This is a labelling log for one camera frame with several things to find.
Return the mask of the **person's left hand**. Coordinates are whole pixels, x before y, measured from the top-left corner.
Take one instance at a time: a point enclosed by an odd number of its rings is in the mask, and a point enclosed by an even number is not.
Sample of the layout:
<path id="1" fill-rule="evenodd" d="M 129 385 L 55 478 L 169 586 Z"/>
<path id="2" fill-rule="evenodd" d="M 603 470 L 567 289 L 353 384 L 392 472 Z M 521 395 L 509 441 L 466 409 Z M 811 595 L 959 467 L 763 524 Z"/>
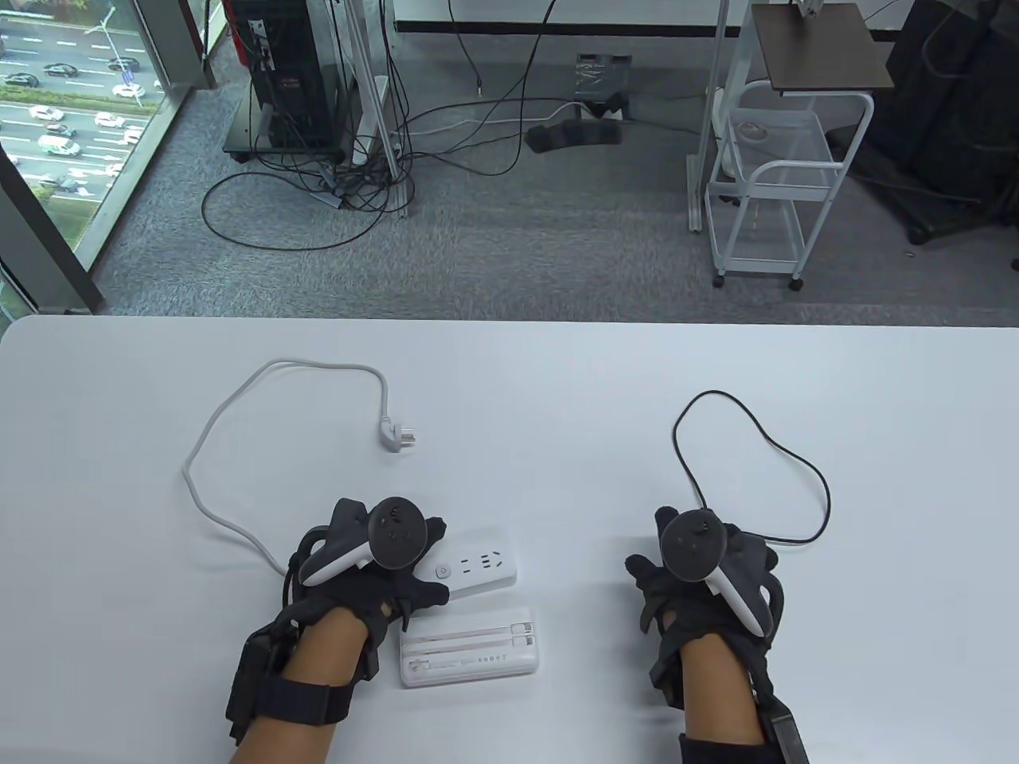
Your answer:
<path id="1" fill-rule="evenodd" d="M 339 499 L 329 524 L 306 532 L 292 554 L 285 581 L 291 600 L 277 621 L 310 627 L 328 612 L 346 609 L 379 646 L 390 623 L 408 627 L 416 611 L 448 604 L 448 586 L 415 574 L 446 534 L 444 519 L 425 517 L 401 496 L 387 497 L 374 509 Z"/>

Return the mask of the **person's right hand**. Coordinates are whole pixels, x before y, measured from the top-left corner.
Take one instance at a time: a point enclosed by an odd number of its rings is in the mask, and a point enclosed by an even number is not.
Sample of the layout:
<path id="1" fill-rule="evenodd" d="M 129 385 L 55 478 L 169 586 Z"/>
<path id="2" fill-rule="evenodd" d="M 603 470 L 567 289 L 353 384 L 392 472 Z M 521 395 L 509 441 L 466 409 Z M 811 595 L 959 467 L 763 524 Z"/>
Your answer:
<path id="1" fill-rule="evenodd" d="M 723 596 L 710 593 L 706 583 L 681 581 L 666 567 L 643 555 L 628 556 L 625 568 L 645 599 L 639 626 L 647 633 L 651 623 L 655 623 L 660 633 L 658 662 L 650 673 L 655 687 L 664 685 L 666 678 L 680 676 L 681 648 L 709 634 L 723 638 L 757 683 L 767 677 L 767 653 L 785 607 L 785 594 L 772 574 L 779 563 L 777 553 L 760 538 L 747 535 L 734 524 L 725 525 L 725 534 L 727 557 L 740 560 L 736 565 L 738 574 L 748 579 L 753 592 L 768 591 L 767 615 L 772 625 L 765 636 L 755 636 L 743 625 Z"/>

